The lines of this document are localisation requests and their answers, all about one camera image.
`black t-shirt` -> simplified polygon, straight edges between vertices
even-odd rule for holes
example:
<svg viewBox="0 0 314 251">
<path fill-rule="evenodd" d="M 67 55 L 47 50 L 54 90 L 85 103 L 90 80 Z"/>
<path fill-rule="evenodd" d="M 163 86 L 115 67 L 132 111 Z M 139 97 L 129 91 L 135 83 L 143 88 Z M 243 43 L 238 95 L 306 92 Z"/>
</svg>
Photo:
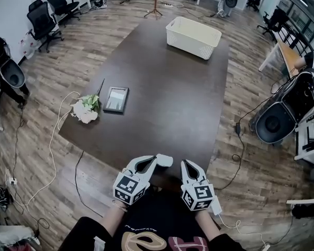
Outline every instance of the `black t-shirt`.
<svg viewBox="0 0 314 251">
<path fill-rule="evenodd" d="M 105 242 L 104 251 L 245 251 L 227 234 L 208 241 L 179 194 L 145 194 L 128 208 L 114 237 L 98 222 L 80 218 L 59 251 L 93 251 L 94 237 Z"/>
<path fill-rule="evenodd" d="M 244 250 L 227 234 L 209 242 L 194 214 L 174 193 L 146 195 L 129 208 L 105 251 Z"/>
<path fill-rule="evenodd" d="M 303 70 L 306 69 L 313 69 L 314 70 L 314 51 L 307 53 L 305 56 L 306 61 L 306 67 L 303 68 Z"/>
</svg>

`power cord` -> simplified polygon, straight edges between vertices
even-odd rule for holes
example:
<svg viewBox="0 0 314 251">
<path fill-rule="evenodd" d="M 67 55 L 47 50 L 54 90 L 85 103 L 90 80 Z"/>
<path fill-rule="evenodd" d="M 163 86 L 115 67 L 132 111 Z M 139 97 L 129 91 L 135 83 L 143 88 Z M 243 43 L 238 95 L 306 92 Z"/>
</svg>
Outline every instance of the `power cord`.
<svg viewBox="0 0 314 251">
<path fill-rule="evenodd" d="M 23 120 L 23 108 L 21 108 L 19 126 L 17 127 L 17 129 L 15 131 L 16 141 L 15 141 L 15 162 L 14 162 L 14 167 L 13 167 L 13 179 L 15 179 L 14 172 L 15 172 L 15 167 L 16 167 L 16 163 L 17 163 L 17 141 L 18 141 L 17 133 L 18 133 L 19 129 L 24 126 L 24 124 L 25 124 L 25 121 Z"/>
<path fill-rule="evenodd" d="M 17 202 L 17 200 L 16 200 L 16 195 L 20 198 L 20 201 L 22 202 L 23 200 L 22 200 L 20 194 L 17 192 L 17 189 L 15 188 L 15 185 L 12 184 L 12 187 L 13 187 L 14 190 L 15 190 L 15 195 L 14 195 L 14 200 L 15 200 L 15 202 Z M 29 213 L 29 215 L 37 222 L 37 229 L 36 229 L 36 231 L 35 231 L 35 237 L 38 238 L 38 236 L 40 235 L 40 225 L 41 225 L 44 229 L 47 230 L 48 228 L 50 228 L 50 224 L 49 224 L 49 222 L 48 222 L 45 218 L 36 219 L 36 218 L 30 213 L 28 206 L 25 206 L 25 208 L 26 208 L 27 212 Z M 44 226 L 42 223 L 40 223 L 41 220 L 44 221 L 44 222 L 46 222 L 47 225 Z"/>
<path fill-rule="evenodd" d="M 236 123 L 235 125 L 235 133 L 237 134 L 237 136 L 239 137 L 241 143 L 242 143 L 242 154 L 241 156 L 239 156 L 238 154 L 233 154 L 231 156 L 231 158 L 237 162 L 237 160 L 240 161 L 240 165 L 239 165 L 239 168 L 237 169 L 234 177 L 231 179 L 231 181 L 229 181 L 229 183 L 227 185 L 225 185 L 223 188 L 215 188 L 215 190 L 224 190 L 226 189 L 236 178 L 238 172 L 240 171 L 241 169 L 241 165 L 242 165 L 242 159 L 243 159 L 243 154 L 244 154 L 244 150 L 245 150 L 245 145 L 241 139 L 241 120 L 246 117 L 248 114 L 252 113 L 253 111 L 257 110 L 257 108 L 262 105 L 264 102 L 268 101 L 269 99 L 271 99 L 274 95 L 276 95 L 286 84 L 288 84 L 289 82 L 291 82 L 297 75 L 293 76 L 290 80 L 288 80 L 285 84 L 283 84 L 275 93 L 272 94 L 272 96 L 270 96 L 269 98 L 265 99 L 264 101 L 262 101 L 261 103 L 259 103 L 256 108 L 252 109 L 251 111 L 247 112 L 245 115 L 243 115 L 239 121 Z"/>
<path fill-rule="evenodd" d="M 54 168 L 54 171 L 55 171 L 54 176 L 53 176 L 52 180 L 51 180 L 48 184 L 46 184 L 43 188 L 39 189 L 39 190 L 29 199 L 29 201 L 28 201 L 26 204 L 20 203 L 20 202 L 18 202 L 18 201 L 16 200 L 17 204 L 20 205 L 20 206 L 28 206 L 28 205 L 30 204 L 30 202 L 32 201 L 32 199 L 33 199 L 40 191 L 42 191 L 43 189 L 45 189 L 45 188 L 47 188 L 49 185 L 51 185 L 51 184 L 53 183 L 53 181 L 55 180 L 56 176 L 57 176 L 57 168 L 56 168 L 56 164 L 55 164 L 55 162 L 54 162 L 53 153 L 52 153 L 52 150 L 51 150 L 51 143 L 52 143 L 52 140 L 53 140 L 53 137 L 54 137 L 54 132 L 55 132 L 55 130 L 56 130 L 56 127 L 57 127 L 58 130 L 59 130 L 59 124 L 60 124 L 60 122 L 61 122 L 62 119 L 63 119 L 66 115 L 68 115 L 68 114 L 70 113 L 70 111 L 71 111 L 71 110 L 69 110 L 69 111 L 68 111 L 67 113 L 65 113 L 62 117 L 60 117 L 61 109 L 62 109 L 62 105 L 63 105 L 64 101 L 66 100 L 67 97 L 69 97 L 69 96 L 70 96 L 71 94 L 73 94 L 73 93 L 76 93 L 76 94 L 78 94 L 78 95 L 80 96 L 80 94 L 79 94 L 78 92 L 72 91 L 72 92 L 70 92 L 70 93 L 62 100 L 62 102 L 61 102 L 61 104 L 60 104 L 60 107 L 59 107 L 59 111 L 58 111 L 57 122 L 56 122 L 56 124 L 54 125 L 53 131 L 52 131 L 51 140 L 50 140 L 50 143 L 49 143 L 49 150 L 50 150 L 50 154 L 51 154 L 51 158 L 52 158 L 52 162 L 53 162 L 53 168 Z"/>
<path fill-rule="evenodd" d="M 228 183 L 227 185 L 225 185 L 223 188 L 214 188 L 214 190 L 224 190 L 224 189 L 226 189 L 226 188 L 234 181 L 234 179 L 235 179 L 236 176 L 237 176 L 237 173 L 238 173 L 238 172 L 240 171 L 240 169 L 241 169 L 242 159 L 243 159 L 243 154 L 244 154 L 245 146 L 244 146 L 243 141 L 241 140 L 240 133 L 237 133 L 237 136 L 239 137 L 239 139 L 240 139 L 240 141 L 241 141 L 241 143 L 242 143 L 242 146 L 243 146 L 243 148 L 242 148 L 242 154 L 241 154 L 241 156 L 239 156 L 238 154 L 233 154 L 233 155 L 231 156 L 231 158 L 232 158 L 235 162 L 237 162 L 237 160 L 236 160 L 234 157 L 236 157 L 236 158 L 240 161 L 239 168 L 237 169 L 237 171 L 236 171 L 234 177 L 229 181 L 229 183 Z"/>
<path fill-rule="evenodd" d="M 292 216 L 291 224 L 290 224 L 290 226 L 289 226 L 287 232 L 284 234 L 284 236 L 283 236 L 278 242 L 276 242 L 276 243 L 274 243 L 274 244 L 271 243 L 271 242 L 267 242 L 267 243 L 270 244 L 271 246 L 279 244 L 279 243 L 286 237 L 286 235 L 289 233 L 289 231 L 291 230 L 292 224 L 293 224 L 293 218 L 294 218 L 294 217 Z"/>
<path fill-rule="evenodd" d="M 237 229 L 237 231 L 238 231 L 239 234 L 241 234 L 241 235 L 259 234 L 259 235 L 261 236 L 261 240 L 262 240 L 262 242 L 263 242 L 263 244 L 264 244 L 264 249 L 263 249 L 263 251 L 266 251 L 266 250 L 269 249 L 270 245 L 266 245 L 266 243 L 263 241 L 263 235 L 262 235 L 261 233 L 259 233 L 259 232 L 241 233 L 240 230 L 239 230 L 239 225 L 241 224 L 241 221 L 240 221 L 240 220 L 237 220 L 237 221 L 236 221 L 235 227 L 229 227 L 229 226 L 225 225 L 225 223 L 223 222 L 222 217 L 220 216 L 220 214 L 218 214 L 218 216 L 219 216 L 219 218 L 220 218 L 222 224 L 223 224 L 225 227 L 227 227 L 227 228 L 229 228 L 229 229 Z"/>
<path fill-rule="evenodd" d="M 97 215 L 99 215 L 99 216 L 101 216 L 101 217 L 103 218 L 102 215 L 100 215 L 99 213 L 97 213 L 96 211 L 94 211 L 92 208 L 88 207 L 88 206 L 84 203 L 84 201 L 83 201 L 83 199 L 82 199 L 82 197 L 81 197 L 81 195 L 80 195 L 80 193 L 79 193 L 78 184 L 77 184 L 77 169 L 78 169 L 80 160 L 82 159 L 83 155 L 84 155 L 84 151 L 83 151 L 82 154 L 80 155 L 79 160 L 78 160 L 78 163 L 77 163 L 76 166 L 75 166 L 75 171 L 74 171 L 75 187 L 76 187 L 76 189 L 77 189 L 77 192 L 78 192 L 78 195 L 79 195 L 79 198 L 80 198 L 81 203 L 82 203 L 84 206 L 86 206 L 88 209 L 90 209 L 92 212 L 94 212 L 95 214 L 97 214 Z"/>
</svg>

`person's arm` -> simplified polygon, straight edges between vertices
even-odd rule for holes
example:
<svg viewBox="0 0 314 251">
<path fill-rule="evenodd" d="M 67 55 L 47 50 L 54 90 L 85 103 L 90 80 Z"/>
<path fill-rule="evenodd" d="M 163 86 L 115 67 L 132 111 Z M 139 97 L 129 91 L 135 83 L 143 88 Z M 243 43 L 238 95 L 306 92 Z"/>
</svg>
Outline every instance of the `person's arm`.
<svg viewBox="0 0 314 251">
<path fill-rule="evenodd" d="M 303 67 L 305 67 L 307 65 L 306 60 L 304 57 L 299 58 L 296 60 L 296 62 L 294 63 L 294 67 L 295 69 L 297 69 L 298 71 L 301 70 Z"/>
<path fill-rule="evenodd" d="M 198 211 L 195 215 L 195 220 L 209 241 L 221 234 L 207 210 Z"/>
<path fill-rule="evenodd" d="M 239 243 L 235 242 L 227 234 L 220 233 L 207 210 L 198 211 L 195 215 L 195 220 L 209 241 L 209 250 L 245 251 Z"/>
<path fill-rule="evenodd" d="M 127 206 L 119 200 L 115 201 L 120 207 L 127 208 Z M 121 220 L 124 216 L 125 212 L 121 208 L 117 206 L 112 206 L 109 208 L 101 220 L 101 225 L 107 230 L 107 232 L 113 237 L 114 233 L 121 223 Z"/>
</svg>

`green leaf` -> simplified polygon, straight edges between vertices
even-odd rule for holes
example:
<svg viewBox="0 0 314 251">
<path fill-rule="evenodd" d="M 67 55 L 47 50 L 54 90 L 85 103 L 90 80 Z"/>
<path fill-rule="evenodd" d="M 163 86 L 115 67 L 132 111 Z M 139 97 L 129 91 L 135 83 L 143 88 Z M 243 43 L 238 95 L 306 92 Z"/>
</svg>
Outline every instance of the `green leaf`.
<svg viewBox="0 0 314 251">
<path fill-rule="evenodd" d="M 99 98 L 98 95 L 94 95 L 92 99 L 92 104 L 96 103 L 98 101 L 98 98 Z"/>
</svg>

